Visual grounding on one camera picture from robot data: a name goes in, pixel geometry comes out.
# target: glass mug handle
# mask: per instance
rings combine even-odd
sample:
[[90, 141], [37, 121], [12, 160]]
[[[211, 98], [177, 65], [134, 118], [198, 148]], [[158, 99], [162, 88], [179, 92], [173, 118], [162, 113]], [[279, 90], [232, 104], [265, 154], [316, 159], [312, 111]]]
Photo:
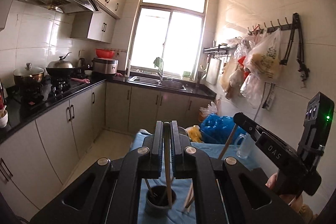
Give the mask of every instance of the glass mug handle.
[[246, 134], [240, 134], [239, 136], [238, 136], [238, 138], [236, 139], [236, 141], [235, 141], [235, 143], [234, 143], [234, 146], [235, 146], [235, 150], [238, 150], [238, 142], [239, 142], [239, 140], [240, 139], [246, 139]]

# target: white bowl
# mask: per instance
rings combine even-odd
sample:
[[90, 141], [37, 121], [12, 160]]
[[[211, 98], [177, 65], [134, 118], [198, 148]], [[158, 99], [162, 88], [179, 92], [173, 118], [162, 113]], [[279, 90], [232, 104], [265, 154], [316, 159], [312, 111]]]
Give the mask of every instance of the white bowl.
[[4, 128], [7, 125], [8, 122], [8, 112], [7, 110], [5, 110], [5, 115], [0, 118], [0, 128]]

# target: hand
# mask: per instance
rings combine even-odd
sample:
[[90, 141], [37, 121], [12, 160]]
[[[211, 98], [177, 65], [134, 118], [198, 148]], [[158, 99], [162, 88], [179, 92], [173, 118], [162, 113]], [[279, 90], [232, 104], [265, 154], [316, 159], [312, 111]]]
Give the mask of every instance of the hand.
[[[266, 183], [266, 186], [269, 189], [272, 190], [274, 188], [275, 182], [277, 181], [277, 177], [278, 177], [277, 173], [270, 176], [270, 178], [268, 179], [268, 181]], [[280, 198], [283, 201], [285, 201], [287, 204], [289, 202], [291, 202], [294, 197], [295, 197], [295, 195], [290, 195], [290, 194], [280, 195]], [[299, 198], [291, 204], [291, 208], [298, 213], [300, 211], [301, 207], [302, 207], [302, 204], [303, 204], [303, 197], [302, 197], [302, 195], [300, 195]]]

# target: glass mug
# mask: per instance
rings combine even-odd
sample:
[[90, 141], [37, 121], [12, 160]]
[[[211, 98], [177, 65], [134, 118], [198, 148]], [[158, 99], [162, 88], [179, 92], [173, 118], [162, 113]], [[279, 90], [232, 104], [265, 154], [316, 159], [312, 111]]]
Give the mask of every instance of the glass mug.
[[[243, 139], [240, 147], [238, 147], [238, 142], [240, 139]], [[253, 145], [255, 142], [252, 140], [250, 134], [240, 134], [235, 141], [235, 146], [237, 147], [237, 156], [243, 160], [246, 160], [250, 155]]]

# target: white bottle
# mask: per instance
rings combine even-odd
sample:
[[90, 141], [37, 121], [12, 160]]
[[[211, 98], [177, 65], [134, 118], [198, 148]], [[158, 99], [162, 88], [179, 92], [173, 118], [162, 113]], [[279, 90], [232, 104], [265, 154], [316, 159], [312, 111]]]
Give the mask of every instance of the white bottle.
[[129, 77], [130, 71], [131, 71], [131, 60], [128, 59], [128, 61], [127, 61], [127, 67], [126, 67], [126, 72], [125, 72], [125, 77]]

